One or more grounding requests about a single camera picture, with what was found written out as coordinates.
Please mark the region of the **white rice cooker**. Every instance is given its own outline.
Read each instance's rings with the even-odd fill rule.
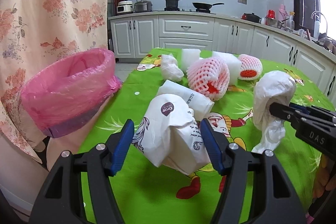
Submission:
[[[118,3],[117,14],[130,14],[133,13],[133,2],[128,0],[123,0]]]

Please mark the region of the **tiled floor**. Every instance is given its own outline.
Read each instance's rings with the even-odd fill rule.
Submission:
[[[115,75],[119,77],[122,82],[126,80],[128,75],[137,68],[138,64],[121,64],[117,63],[115,65]]]

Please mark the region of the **silver screw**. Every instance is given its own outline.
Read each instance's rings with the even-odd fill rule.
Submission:
[[[265,150],[265,155],[266,155],[267,157],[273,157],[274,153],[273,153],[272,150]]]
[[[70,155],[70,151],[68,151],[68,150],[65,150],[65,151],[63,151],[63,152],[61,153],[61,156],[62,156],[63,158],[67,158],[67,157],[69,157],[69,155]]]
[[[106,146],[105,146],[104,143],[99,143],[99,144],[96,145],[96,149],[97,149],[97,150],[104,150],[105,147],[106,147]]]
[[[232,150],[237,150],[239,148],[239,146],[236,143],[230,143],[229,148],[232,149]]]

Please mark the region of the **metal bowl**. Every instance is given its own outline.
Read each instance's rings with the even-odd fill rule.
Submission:
[[[282,21],[278,21],[274,18],[266,18],[266,25],[268,25],[268,26],[281,29],[283,24],[284,23]]]

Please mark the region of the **wall switch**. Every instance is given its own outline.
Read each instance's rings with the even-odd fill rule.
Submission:
[[[242,3],[242,4],[247,5],[247,0],[238,0],[238,3]]]

